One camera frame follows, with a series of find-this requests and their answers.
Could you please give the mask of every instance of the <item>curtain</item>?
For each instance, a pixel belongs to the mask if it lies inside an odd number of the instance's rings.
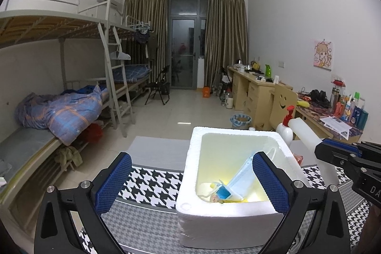
[[[237,59],[247,64],[247,23],[244,0],[209,0],[205,32],[205,85],[216,71]]]
[[[125,0],[123,16],[132,16],[140,21],[151,22],[151,30],[157,33],[158,50],[152,65],[152,78],[156,79],[165,66],[168,34],[168,0]],[[147,64],[145,45],[128,41],[126,51],[131,55],[131,64]]]

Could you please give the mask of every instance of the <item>blue gripper pad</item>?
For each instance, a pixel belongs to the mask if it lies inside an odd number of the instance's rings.
[[[346,151],[355,153],[360,158],[362,156],[359,149],[357,147],[355,147],[354,145],[346,144],[344,142],[340,142],[340,141],[336,141],[336,140],[332,140],[332,139],[328,139],[328,138],[323,139],[323,142],[325,144],[331,145],[332,147],[342,148]]]
[[[275,211],[286,214],[290,209],[288,192],[259,153],[253,157],[253,171]]]
[[[108,168],[103,169],[94,179],[93,189],[96,190],[94,207],[98,215],[109,212],[131,169],[131,156],[127,153],[120,153],[114,162]],[[97,181],[102,179],[105,179],[104,183],[97,186]]]

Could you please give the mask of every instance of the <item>styrofoam box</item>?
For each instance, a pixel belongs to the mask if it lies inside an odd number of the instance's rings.
[[[209,203],[198,194],[205,183],[233,178],[253,152],[275,148],[273,163],[291,180],[309,183],[290,149],[276,132],[195,127],[176,202],[180,243],[190,248],[238,249],[260,246],[283,215],[277,213],[259,181],[245,203]]]

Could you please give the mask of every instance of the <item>white tube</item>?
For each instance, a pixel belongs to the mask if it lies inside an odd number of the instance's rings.
[[[288,126],[292,131],[299,137],[299,139],[304,143],[307,149],[313,154],[316,159],[317,166],[323,177],[325,186],[328,187],[331,184],[338,185],[339,178],[336,173],[335,166],[323,162],[316,158],[315,147],[321,143],[321,139],[313,132],[313,130],[301,119],[296,118],[288,122]]]

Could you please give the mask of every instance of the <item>plaid blanket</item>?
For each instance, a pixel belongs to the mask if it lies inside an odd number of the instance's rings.
[[[125,65],[127,83],[136,83],[138,80],[146,77],[151,72],[148,65]],[[116,68],[112,71],[115,83],[123,83],[122,68]]]
[[[64,145],[70,145],[102,111],[98,86],[90,94],[29,94],[18,104],[15,117],[24,127],[50,129]]]

